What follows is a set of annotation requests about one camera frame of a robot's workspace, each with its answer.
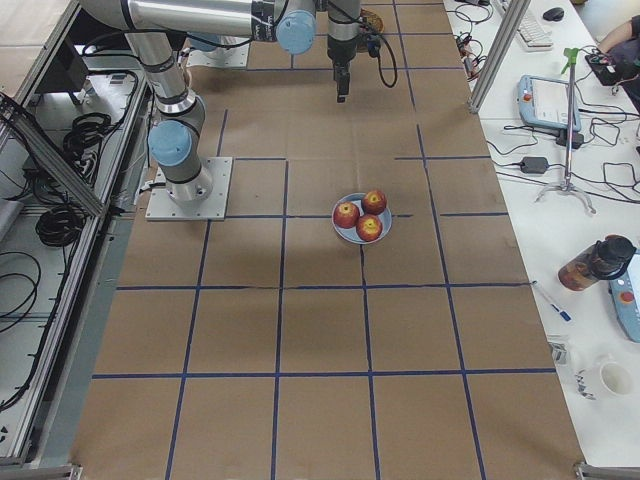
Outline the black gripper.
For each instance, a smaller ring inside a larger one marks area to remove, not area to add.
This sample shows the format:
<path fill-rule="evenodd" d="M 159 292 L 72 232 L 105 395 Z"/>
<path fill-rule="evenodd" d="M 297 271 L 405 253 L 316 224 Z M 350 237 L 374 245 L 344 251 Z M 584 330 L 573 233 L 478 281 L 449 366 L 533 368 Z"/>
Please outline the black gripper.
<path fill-rule="evenodd" d="M 350 90 L 350 71 L 348 63 L 357 52 L 358 37 L 339 40 L 327 37 L 327 55 L 333 62 L 333 78 L 336 83 L 336 101 L 344 103 Z"/>

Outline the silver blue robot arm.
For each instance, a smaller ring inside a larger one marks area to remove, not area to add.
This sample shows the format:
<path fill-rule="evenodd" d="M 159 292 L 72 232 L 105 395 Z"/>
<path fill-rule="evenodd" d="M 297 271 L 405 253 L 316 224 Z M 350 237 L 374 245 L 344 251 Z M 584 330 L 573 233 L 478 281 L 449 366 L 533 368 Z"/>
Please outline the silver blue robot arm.
<path fill-rule="evenodd" d="M 362 33 L 358 1 L 84 1 L 81 6 L 124 33 L 144 70 L 161 114 L 148 147 L 165 176 L 168 197 L 179 205 L 205 200 L 214 179 L 197 153 L 205 106 L 178 67 L 169 33 L 193 34 L 199 42 L 208 34 L 276 42 L 299 55 L 312 46 L 316 15 L 324 12 L 338 102 L 349 93 L 350 63 Z"/>

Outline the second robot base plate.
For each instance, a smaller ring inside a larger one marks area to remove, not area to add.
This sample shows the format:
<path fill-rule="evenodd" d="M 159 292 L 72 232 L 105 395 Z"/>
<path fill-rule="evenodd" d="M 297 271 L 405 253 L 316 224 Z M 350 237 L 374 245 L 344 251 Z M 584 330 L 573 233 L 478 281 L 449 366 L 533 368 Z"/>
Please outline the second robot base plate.
<path fill-rule="evenodd" d="M 188 55 L 187 67 L 208 67 L 217 69 L 245 69 L 248 62 L 250 46 L 248 44 L 229 48 L 226 44 L 221 47 L 205 44 L 201 41 L 191 41 L 191 51 Z"/>

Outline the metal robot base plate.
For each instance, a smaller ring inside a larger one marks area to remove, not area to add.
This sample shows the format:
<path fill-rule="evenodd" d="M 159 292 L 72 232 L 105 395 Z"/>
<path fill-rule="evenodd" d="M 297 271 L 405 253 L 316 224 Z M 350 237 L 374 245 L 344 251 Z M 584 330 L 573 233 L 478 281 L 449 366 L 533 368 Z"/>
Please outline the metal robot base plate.
<path fill-rule="evenodd" d="M 199 175 L 188 183 L 174 183 L 166 179 L 164 169 L 158 168 L 151 188 L 145 218 L 148 221 L 223 221 L 226 215 L 232 157 L 204 157 L 200 159 Z"/>

